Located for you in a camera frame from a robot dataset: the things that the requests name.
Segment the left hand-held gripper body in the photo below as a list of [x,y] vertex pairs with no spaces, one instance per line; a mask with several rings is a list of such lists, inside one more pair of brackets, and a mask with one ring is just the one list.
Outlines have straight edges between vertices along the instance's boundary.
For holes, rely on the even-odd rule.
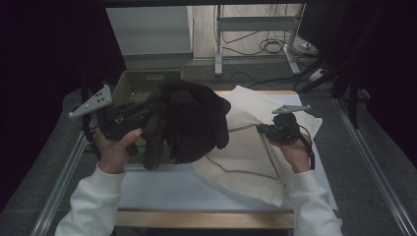
[[131,131],[143,129],[143,139],[147,142],[145,155],[158,154],[157,101],[116,104],[110,86],[104,85],[68,116],[74,119],[93,112],[97,116],[98,128],[107,140],[121,141]]

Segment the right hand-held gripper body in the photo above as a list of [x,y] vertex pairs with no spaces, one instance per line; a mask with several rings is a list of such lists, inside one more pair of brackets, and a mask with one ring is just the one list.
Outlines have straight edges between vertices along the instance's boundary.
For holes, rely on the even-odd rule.
[[300,140],[305,146],[309,142],[300,132],[300,125],[294,115],[295,112],[305,111],[311,108],[310,105],[282,105],[272,111],[272,131],[268,133],[268,139],[281,145],[293,145]]

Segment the cream mesh laundry bag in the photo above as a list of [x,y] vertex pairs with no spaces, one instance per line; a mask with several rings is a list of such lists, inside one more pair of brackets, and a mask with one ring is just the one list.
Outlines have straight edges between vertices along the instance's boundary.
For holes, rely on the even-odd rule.
[[226,115],[229,143],[194,162],[194,170],[234,194],[282,206],[285,185],[293,172],[280,149],[259,134],[257,126],[270,124],[273,110],[283,105],[299,105],[299,96],[263,94],[238,86],[224,98],[231,104]]

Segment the green woven basket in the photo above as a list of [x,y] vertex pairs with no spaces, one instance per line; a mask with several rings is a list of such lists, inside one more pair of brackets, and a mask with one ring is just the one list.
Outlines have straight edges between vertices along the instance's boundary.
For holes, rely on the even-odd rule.
[[[116,105],[144,102],[151,91],[170,80],[182,80],[182,70],[127,70],[122,73],[112,94]],[[130,159],[130,163],[144,163],[146,141],[139,139],[136,146],[138,154]],[[169,159],[170,147],[163,143],[160,164],[172,164]]]

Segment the dark cloth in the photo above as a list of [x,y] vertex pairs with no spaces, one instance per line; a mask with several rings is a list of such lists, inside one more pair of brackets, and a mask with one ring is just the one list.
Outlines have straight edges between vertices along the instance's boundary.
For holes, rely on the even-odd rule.
[[143,127],[145,169],[158,167],[164,145],[170,147],[169,158],[176,164],[197,161],[228,145],[226,115],[231,104],[211,88],[173,81],[155,88],[147,103],[161,103],[164,109],[150,116]]

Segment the person's right hand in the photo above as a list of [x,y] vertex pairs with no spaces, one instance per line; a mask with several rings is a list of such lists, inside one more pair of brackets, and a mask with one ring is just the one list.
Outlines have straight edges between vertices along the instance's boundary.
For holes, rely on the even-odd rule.
[[283,145],[273,140],[269,140],[269,142],[281,150],[294,173],[298,174],[311,170],[308,150],[301,140],[297,140],[292,145]]

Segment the person's left hand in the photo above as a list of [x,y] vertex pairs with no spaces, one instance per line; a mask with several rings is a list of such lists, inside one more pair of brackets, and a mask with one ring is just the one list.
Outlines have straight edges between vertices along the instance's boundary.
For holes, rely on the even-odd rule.
[[124,172],[129,159],[126,147],[132,145],[142,134],[142,129],[127,133],[121,141],[107,140],[98,128],[94,130],[94,138],[100,152],[98,168],[106,174],[120,174]]

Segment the white power strip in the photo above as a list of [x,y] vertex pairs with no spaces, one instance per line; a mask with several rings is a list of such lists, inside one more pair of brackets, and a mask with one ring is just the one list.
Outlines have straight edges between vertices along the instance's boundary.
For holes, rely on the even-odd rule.
[[326,71],[324,69],[318,69],[316,72],[314,72],[309,77],[309,81],[313,82],[313,81],[319,79],[320,77],[322,77],[325,73],[326,73]]

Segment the white table mat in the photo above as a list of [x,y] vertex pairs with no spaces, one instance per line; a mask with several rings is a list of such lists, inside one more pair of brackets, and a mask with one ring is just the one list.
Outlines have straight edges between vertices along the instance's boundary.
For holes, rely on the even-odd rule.
[[140,164],[130,164],[123,181],[119,207],[137,210],[242,211],[290,209],[234,194],[196,173],[193,163],[162,164],[147,171]]

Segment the white cabinet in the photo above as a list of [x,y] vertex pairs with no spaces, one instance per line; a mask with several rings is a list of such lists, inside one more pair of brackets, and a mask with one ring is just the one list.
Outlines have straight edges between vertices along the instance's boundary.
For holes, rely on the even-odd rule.
[[191,53],[191,15],[186,6],[107,8],[123,55]]

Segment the black curtain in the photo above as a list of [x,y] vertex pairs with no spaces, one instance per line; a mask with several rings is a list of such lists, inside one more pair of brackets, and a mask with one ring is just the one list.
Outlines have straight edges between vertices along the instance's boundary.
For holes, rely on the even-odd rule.
[[370,96],[374,119],[417,167],[417,0],[308,3],[299,35]]
[[0,211],[49,139],[64,97],[126,69],[101,0],[0,0]]

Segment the aluminium rail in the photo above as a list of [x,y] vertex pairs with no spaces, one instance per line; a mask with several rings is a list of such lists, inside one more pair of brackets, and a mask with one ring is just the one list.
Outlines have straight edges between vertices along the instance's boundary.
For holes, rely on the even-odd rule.
[[44,200],[30,236],[53,236],[56,224],[68,212],[69,197],[78,184],[76,174],[82,170],[80,161],[94,158],[82,131],[83,119],[68,117],[81,103],[75,95],[64,98],[63,112],[39,155],[35,176]]
[[374,154],[364,140],[361,132],[350,121],[348,117],[348,110],[344,105],[343,100],[340,98],[333,98],[332,102],[338,110],[338,113],[349,133],[349,136],[351,137],[355,146],[358,148],[360,155],[362,156],[365,165],[367,166],[367,169],[369,170],[375,184],[377,185],[377,188],[385,200],[387,207],[397,226],[399,227],[402,235],[417,236],[417,224],[412,221],[400,197],[388,181],[387,176],[378,164]]

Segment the white metal desk frame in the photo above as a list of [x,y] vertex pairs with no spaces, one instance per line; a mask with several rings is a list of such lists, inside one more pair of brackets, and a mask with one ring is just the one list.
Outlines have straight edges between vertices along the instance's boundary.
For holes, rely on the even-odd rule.
[[294,75],[300,75],[300,69],[292,52],[296,34],[298,32],[305,4],[301,4],[294,16],[263,16],[263,17],[222,17],[221,5],[215,6],[215,51],[214,51],[214,74],[222,75],[222,46],[221,34],[225,31],[290,31],[288,41],[282,46],[283,53]]

